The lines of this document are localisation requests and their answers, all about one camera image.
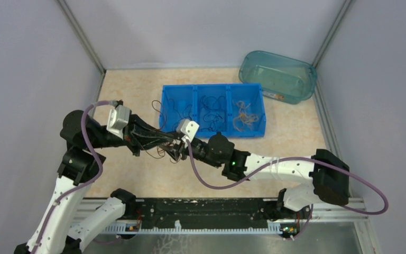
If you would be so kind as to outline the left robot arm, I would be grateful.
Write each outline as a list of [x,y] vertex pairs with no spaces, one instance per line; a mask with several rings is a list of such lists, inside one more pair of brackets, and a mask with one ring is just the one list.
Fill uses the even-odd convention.
[[124,189],[113,191],[93,214],[72,225],[84,195],[103,173],[105,157],[98,148],[127,147],[133,155],[171,142],[174,137],[145,123],[125,106],[111,109],[106,125],[87,111],[73,111],[60,135],[67,143],[48,207],[28,242],[15,253],[82,253],[102,230],[117,219],[139,219],[136,196]]

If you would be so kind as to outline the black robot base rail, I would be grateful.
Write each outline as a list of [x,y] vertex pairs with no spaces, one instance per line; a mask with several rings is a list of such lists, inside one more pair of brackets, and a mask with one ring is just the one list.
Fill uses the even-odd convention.
[[185,230],[248,230],[266,229],[278,220],[295,223],[308,215],[308,206],[296,212],[276,198],[144,198],[121,218],[141,229],[172,229],[178,221]]

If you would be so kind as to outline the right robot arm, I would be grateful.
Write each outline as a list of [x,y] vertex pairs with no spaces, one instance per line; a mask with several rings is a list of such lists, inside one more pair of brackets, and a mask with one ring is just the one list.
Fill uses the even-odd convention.
[[[325,202],[346,206],[349,203],[349,167],[326,149],[317,149],[308,157],[267,157],[235,149],[220,132],[207,142],[180,134],[177,144],[164,146],[175,161],[191,158],[191,166],[199,181],[210,189],[229,189],[250,180],[278,180],[295,182],[297,186],[279,191],[277,213],[290,218],[311,204]],[[226,186],[205,182],[196,168],[196,161],[215,168],[222,167],[222,175],[232,181]]]

